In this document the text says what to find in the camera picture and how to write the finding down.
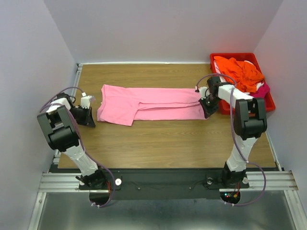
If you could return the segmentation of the light pink t shirt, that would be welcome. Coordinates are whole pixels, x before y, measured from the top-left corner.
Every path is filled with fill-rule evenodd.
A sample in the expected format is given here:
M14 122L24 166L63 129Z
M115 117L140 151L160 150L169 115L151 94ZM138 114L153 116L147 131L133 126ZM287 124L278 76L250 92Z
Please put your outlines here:
M124 88L103 85L97 121L132 126L134 121L204 120L193 89Z

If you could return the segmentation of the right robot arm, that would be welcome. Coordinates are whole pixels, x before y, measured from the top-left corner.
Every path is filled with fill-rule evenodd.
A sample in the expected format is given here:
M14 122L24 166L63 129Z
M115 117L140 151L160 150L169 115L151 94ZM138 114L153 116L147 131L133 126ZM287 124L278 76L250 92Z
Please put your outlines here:
M209 74L206 76L207 86L195 86L195 92L200 94L199 103L205 118L214 114L221 100L230 105L231 134L234 142L231 155L222 169L220 182L224 187L231 187L243 182L250 152L267 130L266 106L263 98L255 98L236 88L234 79L231 82L221 81L224 74Z

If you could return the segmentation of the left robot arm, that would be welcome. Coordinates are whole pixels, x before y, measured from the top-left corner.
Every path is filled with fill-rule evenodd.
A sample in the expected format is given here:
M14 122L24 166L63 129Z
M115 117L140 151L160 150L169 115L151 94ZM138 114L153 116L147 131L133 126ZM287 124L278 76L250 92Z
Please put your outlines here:
M77 130L78 125L95 127L92 100L93 96L83 92L81 104L75 106L72 97L61 92L41 108L37 120L50 148L68 156L81 171L76 179L90 189L101 189L107 177L102 167L86 153Z

